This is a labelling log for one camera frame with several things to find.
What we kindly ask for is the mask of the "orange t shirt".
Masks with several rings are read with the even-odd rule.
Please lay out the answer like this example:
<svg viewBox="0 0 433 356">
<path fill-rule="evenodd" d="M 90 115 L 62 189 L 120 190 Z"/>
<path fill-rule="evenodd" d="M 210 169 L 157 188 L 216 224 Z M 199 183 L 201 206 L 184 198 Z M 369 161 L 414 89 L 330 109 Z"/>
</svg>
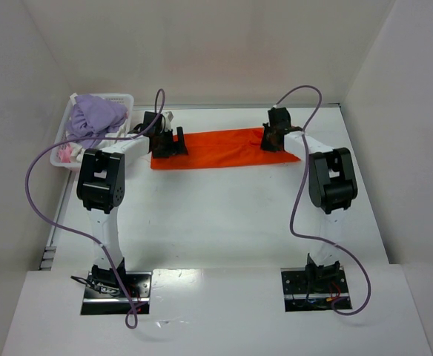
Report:
<svg viewBox="0 0 433 356">
<path fill-rule="evenodd" d="M 186 133 L 184 140 L 188 152 L 169 158 L 152 157 L 151 169 L 169 171 L 235 168 L 300 161 L 299 157 L 283 151 L 262 150 L 262 137 L 262 128 Z"/>
</svg>

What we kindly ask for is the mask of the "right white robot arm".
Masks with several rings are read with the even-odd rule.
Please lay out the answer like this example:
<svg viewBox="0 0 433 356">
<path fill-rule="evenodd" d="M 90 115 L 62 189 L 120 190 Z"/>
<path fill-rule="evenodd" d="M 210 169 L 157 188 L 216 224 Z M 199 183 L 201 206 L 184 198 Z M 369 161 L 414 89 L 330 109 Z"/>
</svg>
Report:
<svg viewBox="0 0 433 356">
<path fill-rule="evenodd" d="M 358 193 L 351 152 L 323 144 L 301 127 L 293 126 L 286 108 L 271 108 L 263 127 L 262 150 L 300 156 L 305 163 L 300 190 L 308 188 L 311 203 L 324 219 L 322 234 L 297 235 L 318 242 L 318 249 L 308 254 L 305 266 L 306 291 L 310 293 L 317 284 L 325 285 L 338 277 L 341 252 L 359 262 L 352 252 L 340 245 L 343 220 Z"/>
</svg>

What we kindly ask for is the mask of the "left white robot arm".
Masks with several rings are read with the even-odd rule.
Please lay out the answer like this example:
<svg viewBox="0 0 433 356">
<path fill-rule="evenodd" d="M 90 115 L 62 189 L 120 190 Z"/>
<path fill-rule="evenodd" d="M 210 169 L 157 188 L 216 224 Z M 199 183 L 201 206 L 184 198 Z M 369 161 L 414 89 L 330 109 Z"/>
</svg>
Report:
<svg viewBox="0 0 433 356">
<path fill-rule="evenodd" d="M 173 129 L 172 121 L 170 111 L 146 111 L 143 122 L 122 140 L 84 152 L 77 196 L 87 211 L 94 238 L 94 261 L 87 284 L 101 293 L 120 295 L 119 284 L 126 278 L 117 222 L 125 195 L 126 165 L 148 154 L 167 159 L 188 152 L 183 128 Z"/>
</svg>

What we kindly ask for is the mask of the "purple t shirt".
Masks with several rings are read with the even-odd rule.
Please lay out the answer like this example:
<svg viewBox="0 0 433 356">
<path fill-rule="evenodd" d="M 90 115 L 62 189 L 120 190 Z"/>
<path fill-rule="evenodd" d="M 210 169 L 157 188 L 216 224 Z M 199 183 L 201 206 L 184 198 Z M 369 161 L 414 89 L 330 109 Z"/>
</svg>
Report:
<svg viewBox="0 0 433 356">
<path fill-rule="evenodd" d="M 76 95 L 73 101 L 65 131 L 74 142 L 102 139 L 103 134 L 118 131 L 128 118 L 128 109 L 123 104 L 100 96 Z"/>
</svg>

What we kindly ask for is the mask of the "white t shirt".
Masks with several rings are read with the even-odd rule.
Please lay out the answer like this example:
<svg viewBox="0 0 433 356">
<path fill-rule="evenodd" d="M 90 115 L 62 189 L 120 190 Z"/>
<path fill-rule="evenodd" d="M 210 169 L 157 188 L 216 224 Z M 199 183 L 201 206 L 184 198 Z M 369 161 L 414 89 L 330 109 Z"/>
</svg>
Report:
<svg viewBox="0 0 433 356">
<path fill-rule="evenodd" d="M 79 142 L 68 143 L 67 145 L 70 149 L 70 162 L 81 162 L 84 152 L 88 148 L 102 149 L 117 143 L 116 138 L 125 137 L 128 131 L 129 129 L 123 125 L 116 132 L 103 134 L 105 139 L 86 139 Z"/>
</svg>

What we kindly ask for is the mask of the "pink cloth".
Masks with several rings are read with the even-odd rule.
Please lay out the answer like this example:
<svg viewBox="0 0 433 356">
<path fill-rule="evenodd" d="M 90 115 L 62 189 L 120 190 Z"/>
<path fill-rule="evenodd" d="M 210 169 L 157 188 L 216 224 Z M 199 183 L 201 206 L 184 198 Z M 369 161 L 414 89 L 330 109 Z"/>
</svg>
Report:
<svg viewBox="0 0 433 356">
<path fill-rule="evenodd" d="M 66 145 L 58 150 L 58 156 L 60 163 L 71 163 L 73 155 L 73 148 L 70 145 Z"/>
</svg>

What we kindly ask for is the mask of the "white plastic laundry basket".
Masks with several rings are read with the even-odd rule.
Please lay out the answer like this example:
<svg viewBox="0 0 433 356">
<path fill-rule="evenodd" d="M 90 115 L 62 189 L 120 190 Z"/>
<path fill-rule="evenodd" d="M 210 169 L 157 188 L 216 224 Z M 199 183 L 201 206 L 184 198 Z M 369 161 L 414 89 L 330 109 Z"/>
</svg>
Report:
<svg viewBox="0 0 433 356">
<path fill-rule="evenodd" d="M 86 149 L 106 148 L 125 138 L 130 130 L 133 104 L 130 94 L 72 94 L 56 135 L 58 145 L 50 153 L 50 163 L 78 171 Z"/>
</svg>

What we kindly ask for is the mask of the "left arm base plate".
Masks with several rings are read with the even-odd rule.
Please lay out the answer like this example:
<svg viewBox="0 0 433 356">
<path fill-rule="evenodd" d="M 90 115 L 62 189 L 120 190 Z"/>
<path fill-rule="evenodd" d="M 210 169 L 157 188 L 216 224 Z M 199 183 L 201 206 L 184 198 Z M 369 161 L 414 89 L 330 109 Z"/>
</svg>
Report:
<svg viewBox="0 0 433 356">
<path fill-rule="evenodd" d="M 149 314 L 152 272 L 131 272 L 125 278 L 125 286 L 132 299 L 137 314 Z M 82 280 L 85 291 L 80 315 L 126 315 L 130 304 L 119 286 L 92 283 L 91 274 Z"/>
</svg>

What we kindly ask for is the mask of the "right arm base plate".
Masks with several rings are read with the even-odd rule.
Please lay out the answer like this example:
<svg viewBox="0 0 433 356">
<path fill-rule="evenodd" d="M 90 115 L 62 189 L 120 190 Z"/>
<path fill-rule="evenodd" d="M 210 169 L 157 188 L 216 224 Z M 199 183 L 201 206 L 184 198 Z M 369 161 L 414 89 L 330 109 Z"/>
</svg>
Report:
<svg viewBox="0 0 433 356">
<path fill-rule="evenodd" d="M 345 272 L 337 276 L 309 282 L 303 268 L 281 270 L 282 292 L 286 312 L 318 312 L 336 309 L 352 309 Z"/>
</svg>

